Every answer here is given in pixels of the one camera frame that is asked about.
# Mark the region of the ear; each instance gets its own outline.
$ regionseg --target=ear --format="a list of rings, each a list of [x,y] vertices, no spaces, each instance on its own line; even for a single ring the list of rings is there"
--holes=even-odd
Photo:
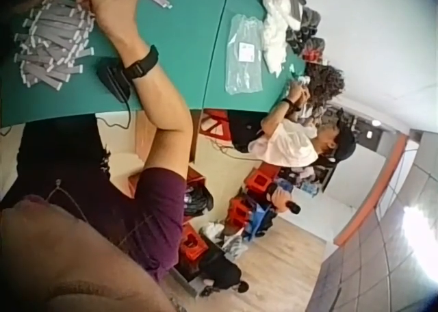
[[[333,150],[337,147],[337,144],[334,141],[330,141],[329,143],[327,143],[327,146]]]

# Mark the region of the bright light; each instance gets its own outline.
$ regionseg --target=bright light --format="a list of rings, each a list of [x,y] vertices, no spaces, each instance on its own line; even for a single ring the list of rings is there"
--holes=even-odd
[[[424,273],[438,283],[438,242],[428,218],[417,207],[405,207],[403,230]]]

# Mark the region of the wooden floor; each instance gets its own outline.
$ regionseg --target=wooden floor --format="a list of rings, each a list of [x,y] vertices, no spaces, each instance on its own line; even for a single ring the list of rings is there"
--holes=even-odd
[[[313,291],[325,242],[277,218],[265,237],[256,239],[238,260],[245,294],[232,291],[195,300],[170,277],[162,287],[188,312],[303,312]]]

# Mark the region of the black cap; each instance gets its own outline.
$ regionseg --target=black cap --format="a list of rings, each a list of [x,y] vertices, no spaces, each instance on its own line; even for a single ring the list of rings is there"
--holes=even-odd
[[[339,129],[339,134],[335,139],[337,148],[333,155],[336,163],[349,158],[356,150],[356,137],[352,130],[341,120],[338,120],[337,127]]]

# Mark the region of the ceiling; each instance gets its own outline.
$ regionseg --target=ceiling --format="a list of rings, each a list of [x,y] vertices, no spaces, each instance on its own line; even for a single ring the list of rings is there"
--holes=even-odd
[[[344,71],[344,98],[412,129],[438,132],[438,0],[307,0]]]

